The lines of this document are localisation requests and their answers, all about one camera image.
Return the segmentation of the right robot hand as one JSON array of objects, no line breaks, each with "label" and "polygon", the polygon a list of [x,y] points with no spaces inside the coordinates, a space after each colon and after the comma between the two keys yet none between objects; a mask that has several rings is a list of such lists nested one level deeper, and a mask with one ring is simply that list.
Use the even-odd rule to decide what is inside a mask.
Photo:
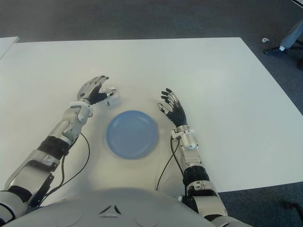
[{"label": "right robot hand", "polygon": [[161,91],[160,97],[170,106],[170,109],[166,108],[162,103],[157,103],[158,109],[173,122],[176,128],[187,125],[185,111],[175,93],[171,89],[166,88],[165,91]]}]

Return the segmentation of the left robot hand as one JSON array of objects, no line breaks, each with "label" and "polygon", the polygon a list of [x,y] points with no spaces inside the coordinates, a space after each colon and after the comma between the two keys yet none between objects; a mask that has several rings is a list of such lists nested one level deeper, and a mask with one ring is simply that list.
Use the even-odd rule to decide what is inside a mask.
[{"label": "left robot hand", "polygon": [[79,90],[76,100],[85,102],[89,105],[94,105],[115,95],[117,92],[115,87],[101,90],[102,85],[108,79],[109,77],[102,75],[87,81]]}]

